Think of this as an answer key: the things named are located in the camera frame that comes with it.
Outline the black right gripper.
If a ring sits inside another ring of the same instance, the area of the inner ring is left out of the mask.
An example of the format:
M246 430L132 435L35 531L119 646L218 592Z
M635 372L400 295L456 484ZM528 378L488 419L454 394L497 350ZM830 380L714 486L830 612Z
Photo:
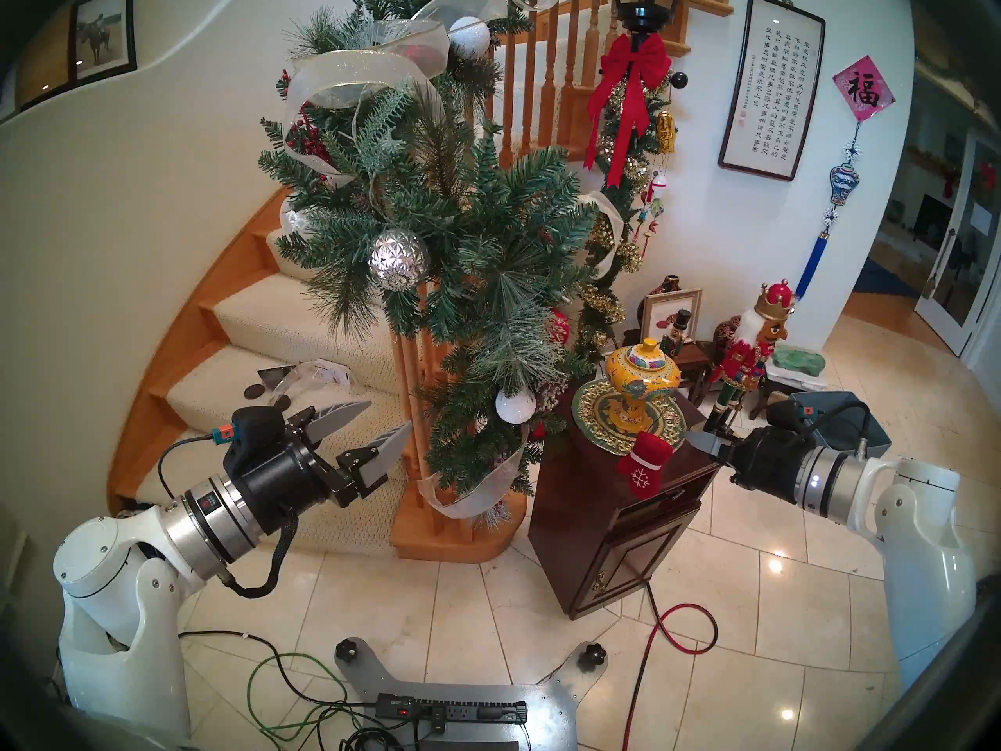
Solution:
M783 501L795 501L806 438L781 428L758 428L739 437L688 431L686 441L714 462L732 468L734 483Z

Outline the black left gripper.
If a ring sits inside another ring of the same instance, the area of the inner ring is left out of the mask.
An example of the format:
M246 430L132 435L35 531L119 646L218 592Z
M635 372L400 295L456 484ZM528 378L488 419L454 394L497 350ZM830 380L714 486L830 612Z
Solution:
M303 443L270 443L257 449L238 445L238 492L254 521L271 535L314 506L333 502L348 508L388 479L413 432L408 420L350 449L331 465L310 447L344 428L371 402L337 402L319 410L308 406L293 415L293 431Z

